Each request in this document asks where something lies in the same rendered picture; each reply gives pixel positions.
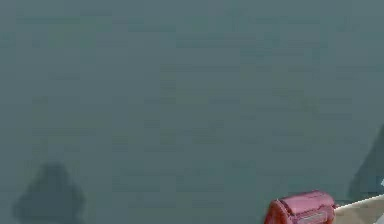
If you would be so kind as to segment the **beige table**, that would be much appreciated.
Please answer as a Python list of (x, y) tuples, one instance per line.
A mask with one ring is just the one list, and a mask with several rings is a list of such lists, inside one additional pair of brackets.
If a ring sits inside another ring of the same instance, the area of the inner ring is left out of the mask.
[(332, 224), (384, 224), (384, 194), (336, 208)]

